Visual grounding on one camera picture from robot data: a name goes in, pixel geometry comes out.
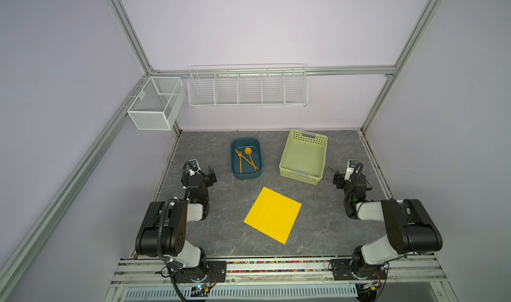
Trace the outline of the white vent grille strip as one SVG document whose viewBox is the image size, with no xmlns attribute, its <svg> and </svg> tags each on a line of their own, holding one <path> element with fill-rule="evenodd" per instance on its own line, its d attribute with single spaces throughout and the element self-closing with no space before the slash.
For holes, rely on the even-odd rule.
<svg viewBox="0 0 511 302">
<path fill-rule="evenodd" d="M 210 293 L 200 295 L 191 286 L 180 288 L 189 301 L 262 300 L 277 301 L 316 298 L 355 298 L 358 296 L 354 284 L 326 283 L 281 286 L 215 286 Z M 130 288 L 125 301 L 180 301 L 173 286 Z"/>
</svg>

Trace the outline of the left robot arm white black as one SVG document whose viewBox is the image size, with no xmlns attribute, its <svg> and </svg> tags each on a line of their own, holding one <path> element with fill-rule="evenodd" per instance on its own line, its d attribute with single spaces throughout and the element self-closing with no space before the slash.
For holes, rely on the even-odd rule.
<svg viewBox="0 0 511 302">
<path fill-rule="evenodd" d="M 208 262 L 203 249 L 186 239 L 189 222 L 207 218 L 210 210 L 209 187 L 217 182 L 212 167 L 204 172 L 197 162 L 188 161 L 182 171 L 184 197 L 151 202 L 135 240 L 135 252 L 164 262 L 177 282 L 204 282 Z"/>
</svg>

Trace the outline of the yellow paper napkin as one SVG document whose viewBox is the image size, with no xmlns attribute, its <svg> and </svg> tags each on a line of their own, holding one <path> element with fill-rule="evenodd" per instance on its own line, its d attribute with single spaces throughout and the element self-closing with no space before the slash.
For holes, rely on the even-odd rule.
<svg viewBox="0 0 511 302">
<path fill-rule="evenodd" d="M 244 223 L 286 245 L 302 204 L 264 187 Z"/>
</svg>

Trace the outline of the white mesh box basket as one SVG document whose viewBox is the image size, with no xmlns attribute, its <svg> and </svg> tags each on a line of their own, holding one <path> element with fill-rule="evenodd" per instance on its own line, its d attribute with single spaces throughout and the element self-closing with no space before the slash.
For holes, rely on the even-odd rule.
<svg viewBox="0 0 511 302">
<path fill-rule="evenodd" d="M 138 130 L 172 130 L 185 97 L 180 77 L 149 77 L 128 114 Z"/>
</svg>

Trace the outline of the light green perforated basket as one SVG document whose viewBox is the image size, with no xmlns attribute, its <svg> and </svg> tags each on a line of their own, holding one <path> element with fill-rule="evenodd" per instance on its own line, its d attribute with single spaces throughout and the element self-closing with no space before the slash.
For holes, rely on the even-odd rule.
<svg viewBox="0 0 511 302">
<path fill-rule="evenodd" d="M 279 163 L 280 176 L 311 185 L 323 178 L 328 137 L 307 130 L 290 131 Z"/>
</svg>

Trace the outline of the dark teal plastic tub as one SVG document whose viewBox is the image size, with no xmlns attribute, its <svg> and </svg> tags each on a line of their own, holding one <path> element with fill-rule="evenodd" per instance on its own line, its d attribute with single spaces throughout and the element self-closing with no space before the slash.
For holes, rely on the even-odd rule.
<svg viewBox="0 0 511 302">
<path fill-rule="evenodd" d="M 250 147 L 252 149 L 252 158 L 255 165 L 258 167 L 258 171 L 255 172 L 254 168 L 250 164 L 249 157 L 244 153 L 244 149 Z M 235 149 L 238 149 L 242 153 L 242 166 L 243 174 L 239 174 L 239 158 L 235 153 Z M 263 170 L 262 160 L 262 149 L 259 141 L 256 138 L 238 138 L 235 139 L 230 145 L 230 156 L 231 156 L 231 172 L 233 176 L 239 180 L 252 180 L 258 178 Z"/>
</svg>

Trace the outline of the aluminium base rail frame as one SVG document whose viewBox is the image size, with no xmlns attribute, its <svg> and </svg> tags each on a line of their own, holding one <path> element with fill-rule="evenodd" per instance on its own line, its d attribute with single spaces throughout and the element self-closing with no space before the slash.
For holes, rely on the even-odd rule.
<svg viewBox="0 0 511 302">
<path fill-rule="evenodd" d="M 303 284 L 354 284 L 355 298 L 290 299 L 277 301 L 457 301 L 442 267 L 433 255 L 412 255 L 389 262 L 377 274 L 356 279 L 347 270 L 347 257 L 214 258 L 204 282 L 171 283 L 164 264 L 157 259 L 122 260 L 114 273 L 105 301 L 125 301 L 134 287 L 191 286 L 200 295 L 215 286 L 281 286 Z"/>
</svg>

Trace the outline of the orange plastic fork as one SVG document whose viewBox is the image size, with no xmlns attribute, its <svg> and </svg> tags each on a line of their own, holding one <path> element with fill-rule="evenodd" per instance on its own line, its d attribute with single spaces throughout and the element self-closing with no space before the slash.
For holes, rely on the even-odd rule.
<svg viewBox="0 0 511 302">
<path fill-rule="evenodd" d="M 239 174 L 243 174 L 243 166 L 242 166 L 242 153 L 238 150 L 238 149 L 235 149 L 234 150 L 235 153 L 238 155 L 238 158 L 239 158 Z"/>
</svg>

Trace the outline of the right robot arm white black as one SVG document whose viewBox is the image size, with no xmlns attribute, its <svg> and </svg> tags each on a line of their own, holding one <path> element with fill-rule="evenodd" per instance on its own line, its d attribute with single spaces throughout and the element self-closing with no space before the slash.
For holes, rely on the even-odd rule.
<svg viewBox="0 0 511 302">
<path fill-rule="evenodd" d="M 371 188 L 362 164 L 351 174 L 335 172 L 333 184 L 344 191 L 343 205 L 348 218 L 382 222 L 385 235 L 354 249 L 347 270 L 356 279 L 377 274 L 388 262 L 412 254 L 430 254 L 443 248 L 443 238 L 420 200 L 368 201 Z"/>
</svg>

